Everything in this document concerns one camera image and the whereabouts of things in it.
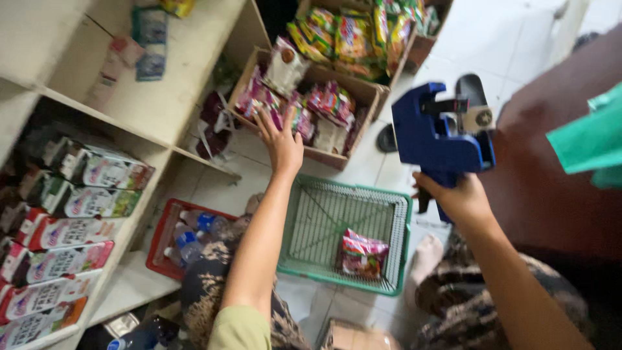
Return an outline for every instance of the person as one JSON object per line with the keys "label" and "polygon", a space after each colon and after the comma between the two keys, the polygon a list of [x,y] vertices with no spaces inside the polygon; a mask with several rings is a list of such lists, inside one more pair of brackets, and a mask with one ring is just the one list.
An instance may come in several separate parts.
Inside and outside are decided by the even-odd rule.
{"label": "person", "polygon": [[[256,209],[247,210],[252,219],[246,217],[249,223],[240,237],[208,244],[203,260],[188,268],[182,283],[182,304],[184,319],[198,348],[310,349],[292,321],[287,304],[274,291],[290,187],[304,152],[300,134],[292,136],[289,131],[293,115],[291,111],[286,115],[283,131],[277,130],[267,113],[260,111],[255,116],[272,164],[265,194]],[[476,175],[466,174],[454,189],[444,188],[421,173],[413,176],[417,186],[427,189],[440,203],[466,240],[478,263],[478,273],[485,280],[486,293],[494,301],[494,306],[488,306],[496,312],[486,315],[500,320],[503,341],[513,349],[593,349],[506,238]],[[422,282],[420,289],[425,290],[425,285],[426,281]],[[417,304],[425,304],[419,297]],[[461,302],[477,304],[473,300]],[[441,308],[447,311],[451,307]],[[460,310],[470,309],[461,304]],[[475,318],[481,318],[481,314],[475,314]],[[460,329],[469,326],[452,324]],[[451,342],[443,339],[446,329],[432,327],[431,331],[430,327],[420,330],[423,335],[419,340],[427,345],[419,343],[413,348],[449,348]],[[481,347],[474,343],[464,348]]]}

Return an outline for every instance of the foot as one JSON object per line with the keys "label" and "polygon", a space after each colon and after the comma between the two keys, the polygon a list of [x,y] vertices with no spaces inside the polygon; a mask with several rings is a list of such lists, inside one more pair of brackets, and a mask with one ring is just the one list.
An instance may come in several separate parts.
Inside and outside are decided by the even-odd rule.
{"label": "foot", "polygon": [[406,305],[411,310],[417,308],[415,303],[417,288],[432,273],[432,270],[439,264],[441,259],[443,259],[443,243],[432,234],[426,235],[415,249],[411,271],[406,276],[404,298]]}

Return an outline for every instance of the price tag gun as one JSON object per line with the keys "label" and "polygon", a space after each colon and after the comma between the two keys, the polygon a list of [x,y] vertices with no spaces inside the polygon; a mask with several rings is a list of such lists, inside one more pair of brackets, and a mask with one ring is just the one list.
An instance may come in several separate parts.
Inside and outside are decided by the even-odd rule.
{"label": "price tag gun", "polygon": [[[402,163],[421,166],[422,173],[441,186],[453,188],[463,173],[480,173],[494,167],[490,136],[453,135],[446,112],[466,113],[468,99],[435,101],[446,91],[444,83],[427,83],[412,89],[392,106],[397,151]],[[419,188],[419,213],[427,211],[430,194]],[[441,220],[451,222],[439,206]]]}

